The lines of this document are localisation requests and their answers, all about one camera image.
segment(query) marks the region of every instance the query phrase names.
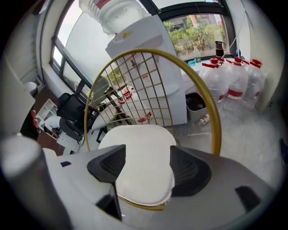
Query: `gold metal frame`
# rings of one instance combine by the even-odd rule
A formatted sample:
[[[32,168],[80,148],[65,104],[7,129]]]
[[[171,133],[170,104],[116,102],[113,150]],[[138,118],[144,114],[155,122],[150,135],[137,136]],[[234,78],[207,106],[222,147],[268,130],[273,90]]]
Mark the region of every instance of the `gold metal frame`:
[[[150,79],[152,80],[152,78],[151,78],[151,72],[157,71],[157,73],[158,73],[158,75],[159,75],[159,77],[160,77],[160,81],[161,81],[160,84],[162,84],[163,91],[164,91],[164,97],[162,97],[162,98],[165,98],[166,101],[167,101],[167,96],[166,96],[165,88],[164,88],[164,86],[163,86],[163,82],[162,82],[162,80],[161,80],[161,75],[160,75],[160,72],[159,72],[159,70],[158,70],[157,63],[156,63],[156,59],[157,59],[158,57],[155,56],[155,55],[158,55],[158,56],[161,56],[161,57],[163,57],[163,58],[166,58],[167,60],[169,60],[169,61],[171,61],[172,63],[176,64],[176,65],[177,65],[179,68],[181,68],[181,69],[190,77],[190,79],[195,83],[195,85],[196,85],[196,87],[198,88],[201,96],[203,97],[203,100],[204,100],[204,102],[205,102],[205,104],[206,104],[206,106],[207,106],[207,110],[208,110],[208,113],[209,113],[209,116],[210,116],[210,119],[211,119],[211,130],[212,130],[212,150],[211,150],[211,152],[212,152],[212,154],[214,154],[214,155],[216,155],[216,156],[219,156],[219,155],[220,155],[220,150],[221,150],[221,141],[222,141],[220,117],[219,117],[219,113],[218,113],[218,110],[217,110],[217,106],[216,106],[216,104],[215,104],[215,102],[214,102],[214,100],[213,100],[213,98],[212,98],[212,96],[211,96],[211,94],[210,94],[207,86],[206,86],[205,83],[202,81],[202,79],[199,77],[199,75],[198,75],[191,67],[189,67],[184,61],[180,60],[179,58],[175,57],[175,56],[172,55],[172,54],[166,53],[166,52],[161,51],[161,50],[146,49],[146,48],[143,48],[143,49],[142,49],[142,48],[141,48],[141,49],[132,49],[132,50],[129,50],[129,51],[127,51],[127,52],[124,52],[124,53],[118,55],[118,56],[115,57],[113,60],[111,60],[111,61],[103,68],[103,70],[102,70],[102,71],[100,72],[100,74],[97,76],[95,82],[94,82],[93,85],[92,85],[92,88],[91,88],[90,93],[89,93],[89,96],[88,96],[86,108],[85,108],[84,124],[87,124],[87,116],[88,116],[89,103],[90,103],[91,98],[92,98],[91,96],[92,96],[93,90],[95,89],[95,87],[96,87],[96,85],[97,85],[97,83],[98,83],[98,82],[97,82],[97,79],[99,79],[104,72],[106,72],[106,74],[107,74],[106,69],[107,69],[108,67],[111,67],[112,73],[114,74],[114,76],[116,76],[115,73],[114,73],[114,69],[112,68],[112,64],[113,64],[113,63],[116,63],[116,64],[117,64],[117,67],[119,67],[120,65],[118,65],[117,61],[118,61],[120,58],[123,58],[123,59],[124,59],[124,62],[123,62],[122,64],[125,64],[126,67],[127,67],[127,69],[128,69],[128,71],[125,72],[124,74],[127,74],[127,73],[130,74],[130,71],[131,71],[132,69],[129,69],[129,68],[128,68],[128,66],[127,66],[127,61],[128,61],[128,60],[125,60],[125,56],[131,55],[131,57],[129,57],[129,59],[132,58],[132,59],[134,60],[134,62],[135,62],[135,57],[134,57],[134,55],[137,54],[137,53],[141,53],[141,55],[142,55],[142,57],[143,57],[143,60],[144,60],[143,62],[138,63],[138,64],[136,64],[135,67],[133,67],[133,69],[136,68],[137,71],[138,71],[138,74],[139,74],[138,79],[140,79],[140,80],[142,81],[142,78],[141,78],[142,76],[140,75],[140,72],[139,72],[139,70],[138,70],[138,66],[145,64],[145,66],[146,66],[146,68],[147,68],[147,70],[148,70],[147,61],[148,61],[149,59],[153,59],[153,61],[154,61],[154,63],[155,63],[155,66],[156,66],[156,69],[154,69],[154,70],[152,70],[152,71],[149,71],[149,70],[148,70],[147,74],[149,75]],[[150,53],[152,56],[151,56],[150,58],[145,59],[145,58],[144,58],[144,55],[143,55],[144,53]],[[154,83],[152,82],[152,87],[154,88],[154,90],[155,90],[155,85],[156,85],[156,84],[154,84]],[[162,111],[162,109],[168,109],[168,110],[169,110],[169,113],[170,113],[170,108],[169,108],[168,101],[167,101],[167,105],[168,105],[168,108],[161,108],[161,107],[160,107],[160,104],[159,104],[159,107],[158,107],[157,109],[160,109],[160,111]],[[119,115],[120,118],[117,119],[117,120],[115,120],[115,121],[122,121],[122,120],[126,120],[126,119],[127,119],[127,118],[124,116],[124,114],[122,114],[122,113],[119,113],[118,115]],[[86,125],[84,125],[84,131],[85,131],[85,140],[86,140],[86,144],[87,144],[87,149],[88,149],[88,151],[90,151],[90,147],[89,147],[89,143],[88,143],[88,136],[87,136],[87,126],[86,126]]]

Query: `red label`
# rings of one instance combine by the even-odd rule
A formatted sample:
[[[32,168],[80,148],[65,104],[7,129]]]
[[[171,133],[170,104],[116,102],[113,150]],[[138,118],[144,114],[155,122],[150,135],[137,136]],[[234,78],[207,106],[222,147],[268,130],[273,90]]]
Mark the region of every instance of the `red label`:
[[[242,94],[243,94],[243,92],[236,92],[236,91],[233,91],[233,90],[231,90],[231,89],[229,89],[229,91],[228,91],[228,93],[227,93],[228,97],[229,97],[229,96],[232,96],[232,97],[241,97]]]
[[[110,0],[100,0],[96,6],[101,9],[106,3],[108,3]]]
[[[142,123],[147,121],[150,117],[151,117],[151,112],[149,112],[145,117],[140,118],[139,120],[137,120],[138,122]]]

